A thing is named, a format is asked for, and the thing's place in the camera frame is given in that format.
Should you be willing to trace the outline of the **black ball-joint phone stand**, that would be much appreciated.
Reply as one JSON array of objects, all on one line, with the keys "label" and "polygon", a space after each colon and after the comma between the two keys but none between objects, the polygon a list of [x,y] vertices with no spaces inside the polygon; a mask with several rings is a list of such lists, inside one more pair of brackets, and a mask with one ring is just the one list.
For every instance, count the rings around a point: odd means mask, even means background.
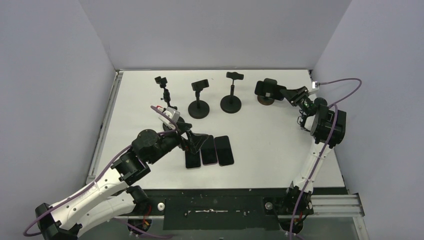
[{"label": "black ball-joint phone stand", "polygon": [[194,119],[203,119],[209,115],[210,106],[207,102],[200,100],[200,93],[203,89],[209,87],[209,81],[207,79],[199,80],[193,82],[191,86],[195,92],[196,100],[188,106],[188,113]]}]

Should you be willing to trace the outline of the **silver-edged black phone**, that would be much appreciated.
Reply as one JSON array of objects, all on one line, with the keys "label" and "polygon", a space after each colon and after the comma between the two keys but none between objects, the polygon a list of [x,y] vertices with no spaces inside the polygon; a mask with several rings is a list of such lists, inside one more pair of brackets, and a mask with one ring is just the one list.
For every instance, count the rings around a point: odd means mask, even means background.
[{"label": "silver-edged black phone", "polygon": [[185,151],[185,167],[189,170],[198,169],[201,167],[201,150],[200,149],[187,149]]}]

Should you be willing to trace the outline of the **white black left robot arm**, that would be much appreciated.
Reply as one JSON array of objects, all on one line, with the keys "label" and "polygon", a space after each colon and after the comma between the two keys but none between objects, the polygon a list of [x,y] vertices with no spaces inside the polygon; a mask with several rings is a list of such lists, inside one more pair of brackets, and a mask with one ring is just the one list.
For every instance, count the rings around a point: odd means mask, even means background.
[{"label": "white black left robot arm", "polygon": [[154,164],[179,147],[197,153],[208,139],[207,134],[193,133],[190,123],[179,123],[181,130],[159,134],[142,130],[129,147],[113,158],[112,163],[84,188],[51,205],[43,203],[36,210],[37,226],[45,240],[76,240],[91,228],[114,217],[147,211],[149,198],[138,180],[150,173]]}]

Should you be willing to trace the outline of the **purple cased phone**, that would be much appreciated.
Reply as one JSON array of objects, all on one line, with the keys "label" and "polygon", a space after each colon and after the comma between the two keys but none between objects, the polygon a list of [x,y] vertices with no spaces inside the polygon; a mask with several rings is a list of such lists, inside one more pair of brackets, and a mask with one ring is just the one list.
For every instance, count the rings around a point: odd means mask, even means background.
[{"label": "purple cased phone", "polygon": [[201,161],[204,166],[214,165],[218,163],[214,136],[209,135],[207,140],[200,148]]}]

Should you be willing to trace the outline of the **black round-base phone stand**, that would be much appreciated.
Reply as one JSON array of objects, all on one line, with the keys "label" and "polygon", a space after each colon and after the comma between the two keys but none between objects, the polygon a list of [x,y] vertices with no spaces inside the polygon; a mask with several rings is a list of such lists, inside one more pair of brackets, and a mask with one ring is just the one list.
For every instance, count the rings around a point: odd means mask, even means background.
[{"label": "black round-base phone stand", "polygon": [[228,71],[226,77],[232,80],[232,84],[230,86],[230,94],[221,99],[220,107],[225,113],[235,114],[242,108],[241,100],[235,95],[235,81],[243,80],[244,74]]}]

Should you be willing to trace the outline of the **black bent-arm phone stand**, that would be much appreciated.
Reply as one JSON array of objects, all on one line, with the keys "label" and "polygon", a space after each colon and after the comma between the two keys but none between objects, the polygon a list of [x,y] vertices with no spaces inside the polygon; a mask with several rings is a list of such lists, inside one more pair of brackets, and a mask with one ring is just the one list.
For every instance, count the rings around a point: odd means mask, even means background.
[{"label": "black bent-arm phone stand", "polygon": [[[158,84],[159,87],[161,89],[163,89],[163,95],[162,95],[161,100],[163,100],[167,105],[167,107],[165,107],[163,111],[165,111],[165,109],[167,109],[167,108],[172,108],[175,111],[177,111],[178,107],[171,105],[171,95],[170,95],[169,90],[167,89],[168,81],[167,81],[166,77],[157,76],[157,77],[154,78],[154,80],[155,80],[156,84]],[[176,119],[176,122],[185,123],[185,120],[184,120],[184,118],[181,117],[181,114],[178,117],[178,119]],[[170,131],[171,130],[165,123],[162,124],[162,128],[163,128],[164,131]]]}]

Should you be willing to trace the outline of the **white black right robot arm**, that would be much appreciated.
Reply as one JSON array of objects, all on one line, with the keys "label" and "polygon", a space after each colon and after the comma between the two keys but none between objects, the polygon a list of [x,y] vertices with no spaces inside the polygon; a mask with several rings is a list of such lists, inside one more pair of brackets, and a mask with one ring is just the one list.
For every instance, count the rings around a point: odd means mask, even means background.
[{"label": "white black right robot arm", "polygon": [[293,107],[299,107],[299,125],[311,136],[307,158],[281,199],[281,207],[286,213],[297,214],[308,208],[324,160],[344,139],[347,114],[342,110],[331,110],[322,97],[311,100],[305,86],[282,88],[280,93]]}]

